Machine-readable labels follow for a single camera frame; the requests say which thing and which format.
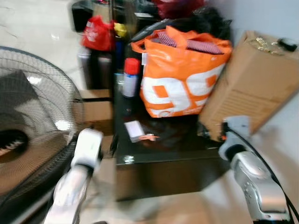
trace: black cable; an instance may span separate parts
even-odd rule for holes
[[[272,179],[281,187],[285,198],[286,198],[286,203],[287,203],[287,207],[289,210],[289,214],[290,214],[290,218],[292,223],[294,223],[293,217],[292,217],[292,213],[290,208],[292,209],[296,219],[299,222],[299,214],[295,208],[295,206],[293,205],[293,203],[291,202],[290,198],[288,197],[288,195],[285,193],[284,189],[282,188],[278,178],[276,177],[275,173],[273,172],[273,170],[271,169],[271,167],[269,166],[269,164],[265,161],[265,159],[260,155],[260,153],[253,147],[253,145],[251,145],[244,137],[242,137],[238,132],[236,132],[235,130],[231,129],[230,127],[228,127],[228,131],[230,131],[231,133],[233,133],[234,135],[236,135],[238,138],[240,138],[249,148],[252,149],[252,151],[254,151],[254,153],[258,156],[258,158],[260,158],[260,160],[264,163],[264,165],[266,166],[266,168],[269,170],[269,172],[271,173],[271,177]]]

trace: red bag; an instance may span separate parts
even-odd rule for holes
[[[82,45],[94,50],[111,51],[114,49],[114,22],[106,24],[100,15],[93,16],[87,22]]]
[[[192,11],[203,6],[204,0],[152,0],[158,7],[162,19],[188,17]]]

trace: pink striped fabric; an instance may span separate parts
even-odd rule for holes
[[[158,36],[161,44],[168,45],[171,47],[177,46],[175,41],[172,38],[170,38],[166,32],[159,32]],[[217,45],[211,42],[187,40],[187,49],[209,53],[213,55],[223,54],[221,50],[217,47]]]

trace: tiled floor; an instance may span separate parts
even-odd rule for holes
[[[68,0],[1,0],[0,45],[36,54],[63,69],[84,89],[77,61],[81,36],[71,31]],[[81,224],[250,224],[240,188],[228,172],[202,192],[114,200],[113,159],[97,169],[81,212]]]

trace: orange bag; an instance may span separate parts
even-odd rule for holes
[[[176,42],[176,48],[152,41],[161,31]],[[212,42],[223,54],[187,50],[187,40]],[[154,118],[199,114],[232,52],[229,41],[206,33],[183,33],[169,26],[131,43],[131,47],[135,52],[147,53],[140,96]]]

